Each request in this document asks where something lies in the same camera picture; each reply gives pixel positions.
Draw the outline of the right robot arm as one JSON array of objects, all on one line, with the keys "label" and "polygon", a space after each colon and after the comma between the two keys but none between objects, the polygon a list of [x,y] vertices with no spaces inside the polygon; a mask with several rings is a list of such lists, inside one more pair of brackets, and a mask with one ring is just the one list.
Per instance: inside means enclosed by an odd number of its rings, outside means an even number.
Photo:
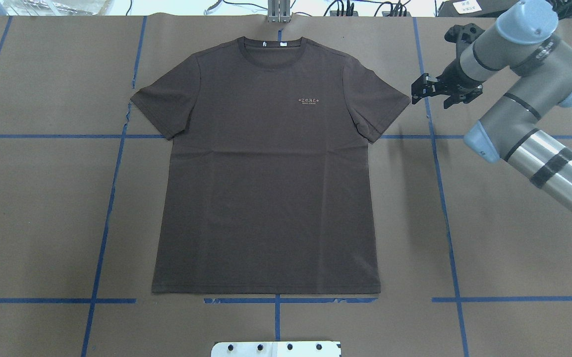
[{"label": "right robot arm", "polygon": [[503,68],[519,79],[463,136],[489,163],[504,160],[572,212],[572,149],[537,128],[553,107],[572,107],[572,47],[556,34],[559,19],[544,0],[520,0],[484,30],[454,25],[445,34],[456,58],[411,84],[411,101],[445,95],[443,108],[468,104]]}]

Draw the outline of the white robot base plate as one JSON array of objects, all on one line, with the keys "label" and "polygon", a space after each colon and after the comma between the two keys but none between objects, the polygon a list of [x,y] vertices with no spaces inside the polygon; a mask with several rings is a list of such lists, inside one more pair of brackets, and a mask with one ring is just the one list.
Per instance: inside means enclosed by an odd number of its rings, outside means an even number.
[{"label": "white robot base plate", "polygon": [[252,341],[214,344],[212,357],[342,357],[338,341]]}]

